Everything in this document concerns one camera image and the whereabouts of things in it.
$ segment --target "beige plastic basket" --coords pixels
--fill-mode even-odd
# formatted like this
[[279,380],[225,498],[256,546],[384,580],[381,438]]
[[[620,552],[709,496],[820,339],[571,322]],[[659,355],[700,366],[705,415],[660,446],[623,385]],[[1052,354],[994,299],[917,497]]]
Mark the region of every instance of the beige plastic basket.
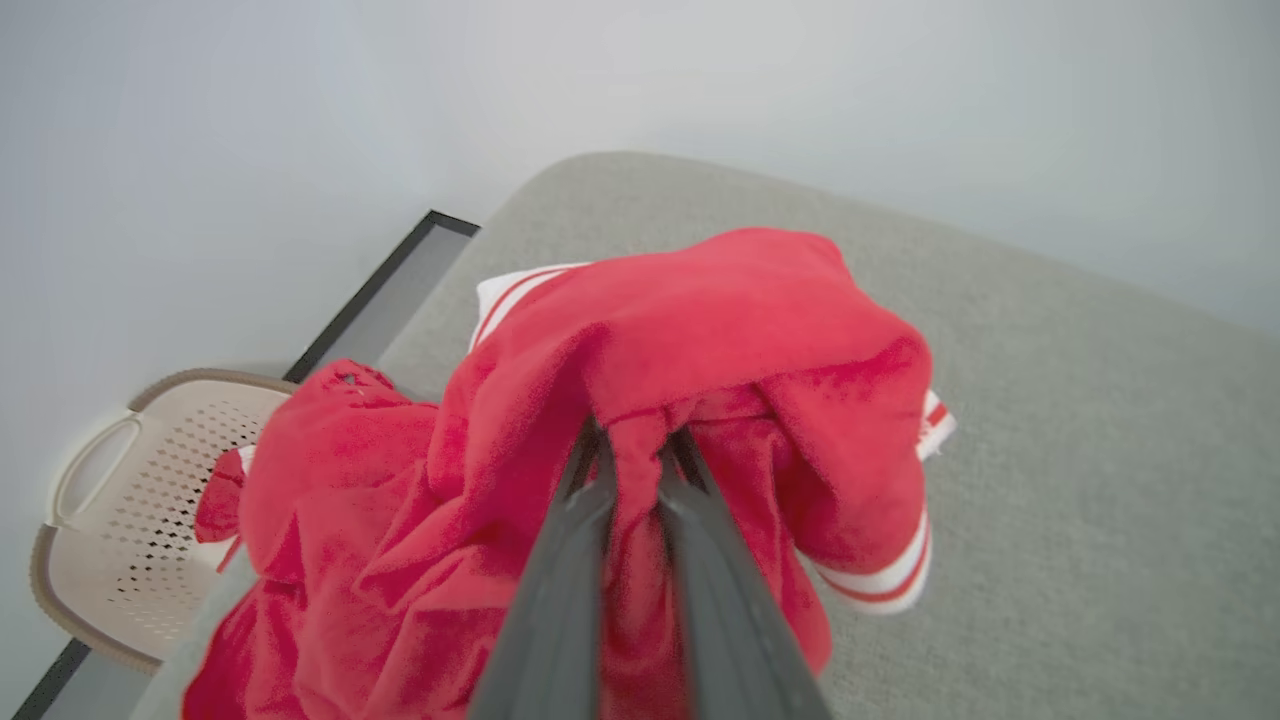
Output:
[[[187,370],[131,402],[131,414],[91,439],[54,488],[31,559],[45,612],[95,651],[155,673],[229,546],[197,546],[192,530],[214,461],[256,442],[296,387]],[[109,452],[119,459],[95,471]]]

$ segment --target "red jacket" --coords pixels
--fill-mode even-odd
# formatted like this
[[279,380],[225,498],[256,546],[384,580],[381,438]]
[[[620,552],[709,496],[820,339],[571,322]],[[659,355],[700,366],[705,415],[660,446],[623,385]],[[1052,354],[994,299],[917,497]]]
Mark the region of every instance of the red jacket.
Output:
[[438,407],[339,361],[275,413],[239,501],[261,580],[187,717],[461,717],[589,413],[618,466],[604,716],[686,714],[654,460],[680,425],[814,671],[831,634],[796,548],[865,609],[919,594],[929,352],[829,241],[744,229],[526,290]]

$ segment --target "sleeve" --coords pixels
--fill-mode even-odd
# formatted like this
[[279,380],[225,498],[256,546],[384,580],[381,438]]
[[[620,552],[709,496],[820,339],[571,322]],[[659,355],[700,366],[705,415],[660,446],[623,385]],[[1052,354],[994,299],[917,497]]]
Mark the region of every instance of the sleeve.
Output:
[[865,612],[909,609],[928,579],[920,461],[955,427],[928,378],[923,341],[904,341],[863,363],[762,383],[791,438],[776,468],[787,529],[822,579]]

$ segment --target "basket handle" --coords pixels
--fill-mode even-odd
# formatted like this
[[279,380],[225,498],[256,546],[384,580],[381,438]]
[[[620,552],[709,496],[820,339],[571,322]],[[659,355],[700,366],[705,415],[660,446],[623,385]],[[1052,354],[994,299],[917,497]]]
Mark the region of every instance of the basket handle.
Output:
[[[108,441],[115,438],[122,430],[131,433],[125,445],[115,451],[115,457],[110,460],[110,465],[106,466],[105,470],[96,473],[99,477],[87,477],[86,464],[88,464],[90,459],[93,457]],[[63,471],[63,477],[58,479],[58,484],[54,487],[52,497],[49,502],[49,516],[45,524],[52,528],[70,528],[70,521],[74,520],[76,516],[79,515],[95,497],[97,497],[97,493],[102,492],[106,482],[115,473],[115,469],[120,466],[124,457],[128,456],[129,450],[133,447],[133,443],[138,439],[141,433],[142,423],[138,421],[138,418],[134,414],[122,418],[106,428],[102,428],[100,433],[93,436],[93,439],[84,443],[84,447],[76,454],[76,457],[72,459],[67,470]],[[81,488],[90,482],[93,482],[93,486],[84,498],[81,500],[76,507],[68,509],[67,492],[72,488]]]

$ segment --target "black frame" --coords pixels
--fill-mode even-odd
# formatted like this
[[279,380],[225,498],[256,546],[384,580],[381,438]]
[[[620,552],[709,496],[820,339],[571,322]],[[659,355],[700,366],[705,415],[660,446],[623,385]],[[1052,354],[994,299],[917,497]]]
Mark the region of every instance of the black frame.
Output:
[[[346,332],[348,327],[351,327],[351,323],[356,320],[356,316],[360,315],[361,310],[364,310],[365,306],[369,305],[369,301],[378,295],[378,291],[387,284],[387,281],[396,274],[396,270],[399,269],[401,264],[403,264],[413,250],[417,249],[417,246],[422,242],[422,238],[425,238],[428,233],[436,227],[442,227],[447,231],[453,231],[467,237],[475,237],[475,234],[480,232],[480,225],[460,220],[458,218],[445,215],[444,213],[438,213],[435,210],[429,211],[426,217],[422,218],[422,220],[419,222],[407,236],[404,236],[404,240],[402,240],[399,245],[392,250],[390,255],[383,260],[383,264],[374,270],[374,274],[369,275],[365,284],[356,291],[356,295],[351,296],[351,300],[342,306],[342,310],[338,310],[338,314],[333,316],[333,320],[330,320],[323,331],[320,331],[320,334],[316,336],[316,340],[310,347],[307,347],[306,352],[303,352],[302,356],[298,357],[297,363],[289,368],[289,372],[284,373],[285,380],[300,383],[316,369],[316,365],[320,363],[320,359],[324,357],[324,354],[333,347],[333,343],[338,342],[338,338],[342,337],[342,333]],[[70,682],[72,675],[74,675],[76,670],[79,669],[81,662],[88,657],[88,646],[77,639],[67,643],[63,652],[58,655],[58,660],[49,666],[49,670],[45,671],[45,676],[36,683],[31,694],[28,694],[22,706],[18,707],[18,712],[13,715],[13,720],[40,720],[44,717],[45,712],[54,703],[54,700],[58,698],[58,694],[63,691],[67,683]]]

